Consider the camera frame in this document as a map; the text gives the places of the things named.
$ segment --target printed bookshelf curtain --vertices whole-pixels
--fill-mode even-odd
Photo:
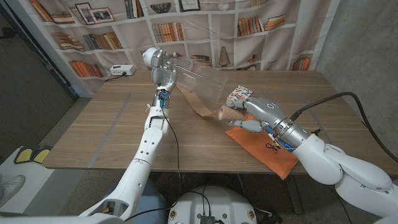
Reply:
[[[96,93],[149,47],[225,70],[314,70],[340,0],[20,0]]]

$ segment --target yellow object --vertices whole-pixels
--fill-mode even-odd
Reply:
[[[22,151],[17,155],[15,163],[29,162],[32,152],[33,150],[29,148],[22,149]]]
[[[45,157],[50,153],[50,150],[44,149],[43,151],[40,151],[37,156],[33,158],[34,162],[38,162],[39,164],[43,163],[43,160]]]

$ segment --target orange cloth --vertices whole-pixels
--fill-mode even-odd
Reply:
[[[247,121],[250,119],[254,119],[253,116],[247,115],[244,120]],[[267,143],[272,145],[274,142],[266,131],[254,134],[243,128],[233,128],[225,133],[256,159],[274,171],[282,180],[287,177],[290,170],[299,161],[295,155],[286,149],[281,148],[275,152],[273,149],[267,148]]]

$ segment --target robotic arm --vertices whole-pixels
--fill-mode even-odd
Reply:
[[[232,101],[230,108],[244,108],[259,120],[232,121],[233,126],[252,133],[269,131],[271,138],[292,151],[308,174],[317,182],[335,185],[348,203],[380,217],[391,217],[398,211],[398,187],[378,166],[347,156],[343,150],[325,144],[316,135],[288,119],[282,110],[265,98]]]

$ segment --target books on shelf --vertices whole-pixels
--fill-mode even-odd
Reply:
[[[58,12],[50,14],[37,0],[32,0],[32,5],[36,11],[42,16],[46,22],[54,22],[56,24],[72,24],[75,21],[69,12]]]
[[[141,3],[139,0],[124,0],[126,6],[126,14],[128,19],[138,18],[144,16]]]
[[[54,23],[56,24],[72,24],[75,23],[73,17],[69,12],[61,12],[59,14],[50,15]]]
[[[192,60],[195,60],[197,62],[203,63],[207,66],[210,66],[210,58],[209,56],[204,56],[204,55],[192,55],[191,56]]]
[[[105,50],[115,50],[122,49],[122,45],[116,34],[114,32],[109,32],[106,34],[86,34],[83,35],[90,50],[105,49]]]
[[[252,0],[250,2],[250,7],[260,6],[260,5],[264,4],[265,2],[266,2],[266,0]]]
[[[54,35],[58,38],[62,50],[73,49],[85,51],[85,47],[79,41],[77,41],[74,36],[66,35],[61,32],[56,32]]]
[[[70,61],[69,64],[79,77],[104,77],[98,65],[90,65],[76,60]]]
[[[276,65],[278,61],[273,61],[268,63],[267,71],[276,71]]]
[[[297,59],[293,64],[293,71],[307,71],[311,63],[311,59],[308,57],[303,57]]]
[[[49,12],[47,12],[47,10],[45,10],[45,8],[40,3],[38,3],[36,0],[32,0],[32,5],[45,21],[47,22],[53,21]]]
[[[152,30],[154,31],[157,43],[184,40],[180,23],[170,22],[168,24],[153,24]]]
[[[268,18],[267,24],[264,25],[264,30],[270,31],[275,29],[276,27],[280,27],[281,25],[285,24],[285,16],[286,14],[277,17]]]
[[[241,18],[238,21],[238,31],[240,36],[254,34],[256,32],[263,32],[261,20],[258,16],[246,19]]]

